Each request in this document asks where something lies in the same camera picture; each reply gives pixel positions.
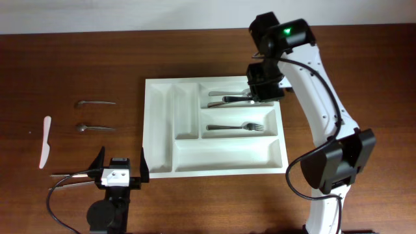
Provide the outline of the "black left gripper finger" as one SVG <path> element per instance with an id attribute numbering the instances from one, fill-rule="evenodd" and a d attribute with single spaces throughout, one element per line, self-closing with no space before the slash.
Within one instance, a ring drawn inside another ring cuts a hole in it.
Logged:
<path id="1" fill-rule="evenodd" d="M 105 147 L 102 146 L 97 157 L 93 160 L 93 162 L 88 167 L 87 176 L 89 178 L 96 178 L 101 175 L 103 170 L 103 163 L 105 158 Z"/>
<path id="2" fill-rule="evenodd" d="M 150 182 L 150 171 L 148 168 L 148 164 L 146 162 L 146 158 L 144 155 L 144 148 L 141 149 L 140 152 L 140 180 L 142 183 L 149 183 Z"/>

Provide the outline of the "metal table knife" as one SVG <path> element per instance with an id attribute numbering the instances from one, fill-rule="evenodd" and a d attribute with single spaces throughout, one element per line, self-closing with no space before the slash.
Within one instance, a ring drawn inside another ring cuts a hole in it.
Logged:
<path id="1" fill-rule="evenodd" d="M 87 174 L 77 174 L 77 175 L 70 175 L 70 174 L 52 174 L 50 175 L 50 177 L 68 177 L 68 176 L 72 176 L 73 178 L 83 178 L 83 177 L 88 177 Z"/>
<path id="2" fill-rule="evenodd" d="M 72 184 L 67 184 L 67 185 L 59 185 L 59 186 L 56 186 L 54 190 L 68 189 L 72 187 L 80 187 L 80 186 L 92 185 L 92 184 L 94 184 L 93 181 L 86 181 L 86 182 L 72 183 Z"/>

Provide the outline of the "large metal spoon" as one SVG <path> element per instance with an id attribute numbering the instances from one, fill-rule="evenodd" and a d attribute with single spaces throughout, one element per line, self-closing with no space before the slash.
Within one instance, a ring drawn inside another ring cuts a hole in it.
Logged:
<path id="1" fill-rule="evenodd" d="M 210 102 L 210 103 L 208 103 L 207 104 L 207 108 L 219 107 L 221 105 L 235 104 L 235 103 L 256 104 L 256 102 L 253 101 L 253 100 L 248 100 L 248 101 L 233 101 L 233 102 L 217 101 L 217 102 Z"/>
<path id="2" fill-rule="evenodd" d="M 249 89 L 244 89 L 242 91 L 233 92 L 233 91 L 210 91 L 208 96 L 251 96 Z"/>

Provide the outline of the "metal fork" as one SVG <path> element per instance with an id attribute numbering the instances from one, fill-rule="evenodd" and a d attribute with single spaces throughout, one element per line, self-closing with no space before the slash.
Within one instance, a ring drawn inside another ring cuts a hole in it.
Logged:
<path id="1" fill-rule="evenodd" d="M 241 126 L 228 126 L 228 125 L 207 125 L 206 130 L 225 130 L 225 129 L 243 129 L 247 131 L 264 131 L 265 127 L 257 123 L 247 123 Z"/>
<path id="2" fill-rule="evenodd" d="M 252 101 L 252 97 L 235 97 L 235 96 L 224 96 L 222 98 L 222 101 L 224 103 L 234 103 L 234 102 L 240 102 L 240 101 Z"/>

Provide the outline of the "metal teaspoon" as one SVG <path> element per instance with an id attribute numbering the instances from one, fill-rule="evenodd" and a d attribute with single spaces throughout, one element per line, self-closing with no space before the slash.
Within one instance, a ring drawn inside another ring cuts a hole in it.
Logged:
<path id="1" fill-rule="evenodd" d="M 76 130 L 78 132 L 84 132 L 84 131 L 115 131 L 115 128 L 111 127 L 102 127 L 102 126 L 89 126 L 85 124 L 77 124 L 75 126 Z"/>
<path id="2" fill-rule="evenodd" d="M 76 107 L 81 107 L 82 105 L 85 105 L 85 104 L 115 105 L 116 103 L 115 102 L 110 102 L 110 101 L 85 101 L 85 100 L 82 100 L 82 101 L 78 101 L 75 106 Z"/>

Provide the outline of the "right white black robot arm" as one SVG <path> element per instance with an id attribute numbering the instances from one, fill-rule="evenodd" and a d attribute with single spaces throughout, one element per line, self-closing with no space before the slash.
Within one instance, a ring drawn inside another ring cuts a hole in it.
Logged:
<path id="1" fill-rule="evenodd" d="M 280 23 L 273 12 L 256 16 L 249 26 L 258 61 L 246 75 L 253 100 L 271 102 L 283 95 L 287 79 L 307 118 L 315 149 L 291 162 L 299 164 L 311 195 L 293 192 L 311 202 L 302 233 L 341 233 L 345 197 L 366 166 L 375 147 L 371 129 L 362 130 L 336 94 L 324 69 L 316 38 L 304 19 Z"/>

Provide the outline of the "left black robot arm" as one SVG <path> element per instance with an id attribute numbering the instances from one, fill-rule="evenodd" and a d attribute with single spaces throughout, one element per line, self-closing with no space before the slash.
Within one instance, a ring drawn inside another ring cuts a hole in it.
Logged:
<path id="1" fill-rule="evenodd" d="M 89 178 L 100 190 L 105 191 L 102 200 L 94 202 L 88 209 L 86 219 L 90 233 L 126 233 L 130 193 L 140 190 L 143 183 L 150 181 L 150 171 L 140 153 L 140 175 L 131 176 L 131 162 L 128 158 L 112 158 L 104 166 L 105 147 L 102 147 L 89 166 Z"/>

